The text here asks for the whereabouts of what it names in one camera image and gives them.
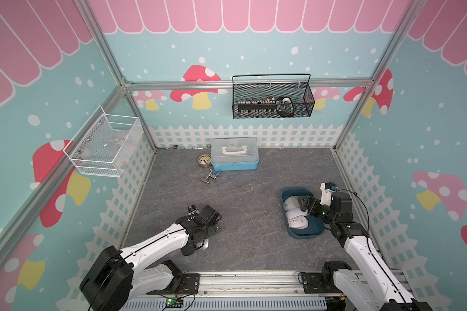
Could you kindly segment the white mouse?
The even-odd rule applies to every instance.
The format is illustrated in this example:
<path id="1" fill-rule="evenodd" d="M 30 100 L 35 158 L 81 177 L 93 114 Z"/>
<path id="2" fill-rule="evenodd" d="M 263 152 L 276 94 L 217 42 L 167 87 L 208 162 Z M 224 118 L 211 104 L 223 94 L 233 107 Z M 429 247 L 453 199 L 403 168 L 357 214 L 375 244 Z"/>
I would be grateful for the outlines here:
<path id="1" fill-rule="evenodd" d="M 308 215 L 307 211 L 302 211 L 301 209 L 290 209 L 285 213 L 288 220 L 292 220 L 294 218 L 305 217 Z"/>
<path id="2" fill-rule="evenodd" d="M 291 229 L 306 229 L 309 222 L 306 217 L 298 217 L 288 220 L 288 225 Z"/>
<path id="3" fill-rule="evenodd" d="M 284 201 L 284 209 L 285 211 L 289 211 L 292 209 L 300 209 L 300 203 L 298 201 L 298 196 L 290 196 Z"/>

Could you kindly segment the silver mouse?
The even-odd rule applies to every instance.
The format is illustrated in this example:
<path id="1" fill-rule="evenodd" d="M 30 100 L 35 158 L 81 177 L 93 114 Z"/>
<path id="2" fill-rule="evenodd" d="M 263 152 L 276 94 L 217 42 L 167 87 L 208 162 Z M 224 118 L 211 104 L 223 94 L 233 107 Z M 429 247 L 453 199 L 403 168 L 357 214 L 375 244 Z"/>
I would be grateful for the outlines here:
<path id="1" fill-rule="evenodd" d="M 209 246 L 209 239 L 205 239 L 202 241 L 202 244 L 197 248 L 197 250 L 207 250 Z"/>

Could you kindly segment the black mouse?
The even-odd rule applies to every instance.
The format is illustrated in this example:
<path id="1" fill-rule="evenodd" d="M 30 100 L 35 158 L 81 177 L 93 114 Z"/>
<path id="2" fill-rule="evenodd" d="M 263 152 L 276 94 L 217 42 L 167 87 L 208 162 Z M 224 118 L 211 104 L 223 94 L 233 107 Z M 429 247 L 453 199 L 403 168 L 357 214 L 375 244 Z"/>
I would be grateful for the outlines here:
<path id="1" fill-rule="evenodd" d="M 190 255 L 194 254 L 196 249 L 197 249 L 196 245 L 193 242 L 188 242 L 180 250 L 181 250 L 183 256 L 190 256 Z"/>

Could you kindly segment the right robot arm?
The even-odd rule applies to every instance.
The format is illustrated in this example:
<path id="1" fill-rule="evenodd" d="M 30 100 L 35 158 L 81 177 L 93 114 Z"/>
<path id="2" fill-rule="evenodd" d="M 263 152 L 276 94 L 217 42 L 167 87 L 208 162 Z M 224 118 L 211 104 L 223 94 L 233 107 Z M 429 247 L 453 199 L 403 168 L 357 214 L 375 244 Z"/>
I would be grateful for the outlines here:
<path id="1" fill-rule="evenodd" d="M 346 189 L 332 192 L 328 199 L 300 196 L 304 212 L 329 225 L 332 235 L 351 256 L 366 280 L 344 262 L 327 262 L 322 269 L 321 286 L 337 289 L 346 298 L 347 310 L 431 310 L 427 302 L 418 301 L 380 257 L 362 224 L 354 221 L 353 192 Z"/>

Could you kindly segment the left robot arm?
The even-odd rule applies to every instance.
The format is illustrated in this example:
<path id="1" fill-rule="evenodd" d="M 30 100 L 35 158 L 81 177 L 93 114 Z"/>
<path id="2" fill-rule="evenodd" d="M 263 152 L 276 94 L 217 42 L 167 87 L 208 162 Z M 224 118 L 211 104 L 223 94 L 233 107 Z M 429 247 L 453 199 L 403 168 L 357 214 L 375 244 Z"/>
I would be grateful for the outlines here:
<path id="1" fill-rule="evenodd" d="M 180 250 L 184 256 L 205 249 L 208 240 L 219 233 L 222 216 L 211 206 L 190 206 L 162 232 L 121 250 L 109 246 L 102 250 L 81 281 L 79 289 L 90 310 L 120 310 L 124 304 L 149 292 L 179 293 L 183 273 L 170 260 L 158 260 Z"/>

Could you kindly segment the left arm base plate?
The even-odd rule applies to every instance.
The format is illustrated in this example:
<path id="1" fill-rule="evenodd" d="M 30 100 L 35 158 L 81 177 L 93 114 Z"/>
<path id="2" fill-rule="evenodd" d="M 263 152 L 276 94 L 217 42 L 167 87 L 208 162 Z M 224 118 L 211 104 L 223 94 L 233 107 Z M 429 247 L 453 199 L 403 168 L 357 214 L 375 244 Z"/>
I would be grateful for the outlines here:
<path id="1" fill-rule="evenodd" d="M 200 279 L 201 275 L 199 273 L 185 273 L 179 276 L 174 276 L 167 288 L 154 291 L 154 293 L 162 295 L 197 294 Z"/>

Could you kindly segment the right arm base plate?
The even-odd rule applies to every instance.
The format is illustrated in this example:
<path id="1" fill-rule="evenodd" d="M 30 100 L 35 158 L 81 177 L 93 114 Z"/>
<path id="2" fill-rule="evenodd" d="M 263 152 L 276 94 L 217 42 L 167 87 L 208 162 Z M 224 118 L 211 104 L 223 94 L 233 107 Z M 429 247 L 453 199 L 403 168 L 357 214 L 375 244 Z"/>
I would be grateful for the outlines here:
<path id="1" fill-rule="evenodd" d="M 335 291 L 332 281 L 325 273 L 300 272 L 298 281 L 305 294 L 327 294 Z"/>

